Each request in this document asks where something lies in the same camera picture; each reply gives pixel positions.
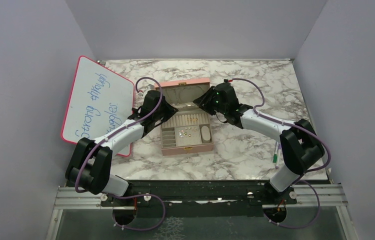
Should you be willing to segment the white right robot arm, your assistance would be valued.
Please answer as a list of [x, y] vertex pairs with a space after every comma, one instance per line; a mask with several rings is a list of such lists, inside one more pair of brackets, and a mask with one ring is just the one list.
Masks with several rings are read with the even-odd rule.
[[284, 166], [266, 184], [264, 198], [269, 203], [281, 200], [284, 191], [305, 173], [313, 171], [311, 167], [323, 156], [331, 159], [329, 148], [309, 121], [283, 120], [242, 104], [228, 81], [212, 86], [193, 103], [210, 115], [222, 114], [233, 126], [258, 132], [279, 143]]

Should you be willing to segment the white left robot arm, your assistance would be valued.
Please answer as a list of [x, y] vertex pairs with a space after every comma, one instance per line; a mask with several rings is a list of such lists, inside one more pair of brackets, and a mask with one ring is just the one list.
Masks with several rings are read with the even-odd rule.
[[150, 90], [143, 104], [132, 111], [117, 129], [95, 139], [83, 137], [77, 142], [65, 171], [66, 180], [74, 184], [76, 192], [111, 194], [123, 206], [132, 201], [129, 182], [111, 174], [113, 156], [168, 121], [179, 110], [168, 103], [160, 91]]

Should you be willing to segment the pink jewelry box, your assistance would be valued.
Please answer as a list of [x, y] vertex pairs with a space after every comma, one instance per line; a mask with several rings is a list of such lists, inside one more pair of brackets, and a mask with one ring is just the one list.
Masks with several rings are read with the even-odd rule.
[[[210, 115], [193, 100], [210, 89], [208, 77], [166, 81], [160, 83], [167, 103], [178, 112], [160, 126], [161, 152], [164, 156], [211, 152], [214, 148]], [[209, 126], [211, 141], [203, 143], [201, 127]], [[179, 130], [188, 133], [179, 137]]]

